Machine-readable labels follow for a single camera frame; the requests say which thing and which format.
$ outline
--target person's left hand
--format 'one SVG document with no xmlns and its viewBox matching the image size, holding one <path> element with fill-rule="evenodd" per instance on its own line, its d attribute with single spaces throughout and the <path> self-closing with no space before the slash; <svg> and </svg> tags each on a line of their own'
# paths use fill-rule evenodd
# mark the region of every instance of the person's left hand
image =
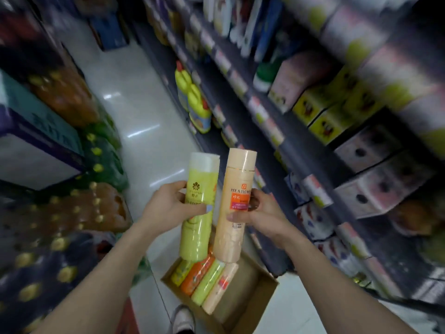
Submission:
<svg viewBox="0 0 445 334">
<path fill-rule="evenodd" d="M 207 211 L 206 204 L 184 204 L 185 195 L 178 191 L 186 185 L 185 180 L 162 185 L 153 193 L 138 224 L 143 224 L 145 229 L 158 236 L 175 228 L 186 219 L 210 212 Z"/>
</svg>

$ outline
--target white floor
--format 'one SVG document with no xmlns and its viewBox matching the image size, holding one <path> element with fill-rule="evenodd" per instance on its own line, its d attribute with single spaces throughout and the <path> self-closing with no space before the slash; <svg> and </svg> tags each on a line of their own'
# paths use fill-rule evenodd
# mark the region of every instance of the white floor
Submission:
<svg viewBox="0 0 445 334">
<path fill-rule="evenodd" d="M 92 91 L 116 121 L 130 180 L 127 202 L 132 217 L 137 219 L 160 185 L 187 178 L 189 154 L 199 151 L 199 147 L 151 62 L 135 42 L 104 53 L 84 23 L 61 38 L 85 73 Z M 178 257 L 179 237 L 180 228 L 176 228 L 156 239 L 147 251 L 153 276 L 130 292 L 141 334 L 166 333 L 169 318 L 179 304 L 160 281 Z M 243 247 L 258 260 L 249 238 L 245 237 Z M 278 281 L 280 285 L 255 333 L 326 333 L 298 276 L 286 274 Z M 432 333 L 432 324 L 425 321 L 424 314 L 395 310 L 420 333 Z M 206 330 L 198 326 L 197 332 Z"/>
</svg>

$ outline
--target person's right hand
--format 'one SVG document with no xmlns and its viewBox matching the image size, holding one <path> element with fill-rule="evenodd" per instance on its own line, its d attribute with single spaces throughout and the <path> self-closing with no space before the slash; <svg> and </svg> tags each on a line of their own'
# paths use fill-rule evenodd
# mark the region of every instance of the person's right hand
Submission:
<svg viewBox="0 0 445 334">
<path fill-rule="evenodd" d="M 272 239 L 277 247 L 284 248 L 286 241 L 298 229 L 289 223 L 277 202 L 263 191 L 252 189 L 250 205 L 252 211 L 231 213 L 227 220 L 250 224 Z"/>
</svg>

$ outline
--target white sneaker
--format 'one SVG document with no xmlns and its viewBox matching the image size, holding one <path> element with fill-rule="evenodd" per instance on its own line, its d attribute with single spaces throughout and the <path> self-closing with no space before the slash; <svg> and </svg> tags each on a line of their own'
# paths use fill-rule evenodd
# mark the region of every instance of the white sneaker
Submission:
<svg viewBox="0 0 445 334">
<path fill-rule="evenodd" d="M 187 330 L 194 332 L 195 327 L 195 319 L 191 309 L 186 305 L 179 305 L 176 307 L 171 321 L 170 333 L 177 334 L 180 331 Z"/>
</svg>

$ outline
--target hand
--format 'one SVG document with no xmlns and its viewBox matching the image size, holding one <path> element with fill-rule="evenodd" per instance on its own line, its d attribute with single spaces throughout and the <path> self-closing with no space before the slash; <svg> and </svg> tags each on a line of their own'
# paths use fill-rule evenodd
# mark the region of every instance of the hand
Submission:
<svg viewBox="0 0 445 334">
<path fill-rule="evenodd" d="M 299 232 L 286 219 L 277 202 L 263 191 L 252 189 L 250 205 L 252 211 L 234 212 L 227 215 L 232 223 L 246 223 L 270 238 L 279 248 L 284 248 L 289 238 Z"/>
<path fill-rule="evenodd" d="M 183 203 L 185 194 L 178 191 L 186 185 L 185 180 L 162 185 L 145 206 L 140 223 L 155 236 L 175 228 L 186 219 L 207 213 L 206 204 Z"/>
</svg>

